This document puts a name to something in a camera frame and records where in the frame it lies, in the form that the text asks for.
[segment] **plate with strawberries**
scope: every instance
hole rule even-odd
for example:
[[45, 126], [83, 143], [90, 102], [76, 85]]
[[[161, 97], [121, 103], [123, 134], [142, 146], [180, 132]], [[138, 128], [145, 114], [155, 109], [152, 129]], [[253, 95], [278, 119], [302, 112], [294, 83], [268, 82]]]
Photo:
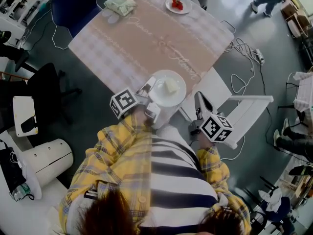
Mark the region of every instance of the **plate with strawberries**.
[[165, 6], [167, 9], [177, 14], [187, 14], [192, 9], [190, 0], [166, 0]]

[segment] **yellow plaid shirt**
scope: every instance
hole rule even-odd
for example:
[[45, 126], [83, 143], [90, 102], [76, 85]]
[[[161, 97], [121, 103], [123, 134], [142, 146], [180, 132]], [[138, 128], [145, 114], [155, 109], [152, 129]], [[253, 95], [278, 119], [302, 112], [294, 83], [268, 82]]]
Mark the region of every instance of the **yellow plaid shirt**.
[[[60, 203], [59, 218], [66, 233], [66, 222], [72, 201], [91, 188], [96, 188], [98, 196], [119, 187], [128, 201], [133, 221], [139, 224], [150, 207], [150, 174], [152, 135], [144, 125], [138, 125], [134, 115], [122, 120], [118, 125], [98, 132], [99, 142], [86, 151], [86, 158], [76, 171], [66, 196]], [[245, 234], [251, 230], [250, 216], [243, 201], [234, 196], [227, 186], [229, 169], [221, 162], [215, 147], [201, 149], [197, 153], [202, 173], [216, 192], [228, 198], [228, 206], [241, 216]], [[216, 211], [215, 204], [211, 211]]]

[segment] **black and white marker cube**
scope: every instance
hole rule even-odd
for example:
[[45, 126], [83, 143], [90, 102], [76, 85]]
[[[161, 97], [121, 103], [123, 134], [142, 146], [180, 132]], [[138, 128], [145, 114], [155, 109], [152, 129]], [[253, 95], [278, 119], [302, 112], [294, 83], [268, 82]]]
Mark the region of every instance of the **black and white marker cube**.
[[200, 129], [211, 142], [219, 143], [224, 142], [234, 130], [227, 118], [212, 113], [209, 114], [209, 118], [203, 122]]
[[129, 88], [113, 95], [110, 101], [110, 107], [118, 119], [137, 104], [138, 100]]

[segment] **white food on plate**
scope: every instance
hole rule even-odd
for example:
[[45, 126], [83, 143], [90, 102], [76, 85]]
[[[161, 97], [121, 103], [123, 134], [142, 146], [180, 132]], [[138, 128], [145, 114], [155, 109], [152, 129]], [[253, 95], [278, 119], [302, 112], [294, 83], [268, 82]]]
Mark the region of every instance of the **white food on plate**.
[[168, 94], [172, 95], [179, 90], [179, 86], [176, 81], [172, 78], [166, 78], [164, 81], [164, 86]]

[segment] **shirt button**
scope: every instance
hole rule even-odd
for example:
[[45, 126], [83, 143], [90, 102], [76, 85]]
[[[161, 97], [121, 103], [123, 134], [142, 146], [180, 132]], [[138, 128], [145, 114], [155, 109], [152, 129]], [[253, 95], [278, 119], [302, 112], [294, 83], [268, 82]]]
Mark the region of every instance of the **shirt button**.
[[138, 198], [138, 201], [140, 202], [140, 203], [146, 203], [146, 198], [144, 197], [144, 196], [140, 196], [139, 198]]

